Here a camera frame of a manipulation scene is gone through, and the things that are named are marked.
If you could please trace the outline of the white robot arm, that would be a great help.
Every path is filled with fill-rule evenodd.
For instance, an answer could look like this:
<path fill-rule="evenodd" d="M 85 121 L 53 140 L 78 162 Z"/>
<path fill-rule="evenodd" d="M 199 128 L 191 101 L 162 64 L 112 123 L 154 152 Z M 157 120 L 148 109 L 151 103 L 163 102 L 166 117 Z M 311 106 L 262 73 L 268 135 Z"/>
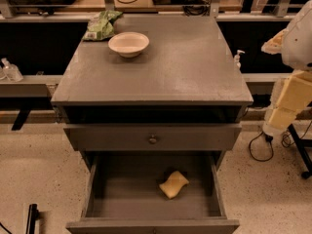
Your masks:
<path fill-rule="evenodd" d="M 265 42 L 266 54 L 280 54 L 284 65 L 293 69 L 290 76 L 278 79 L 266 110 L 263 131 L 280 134 L 312 101 L 312 0 L 295 15 L 287 27 Z"/>

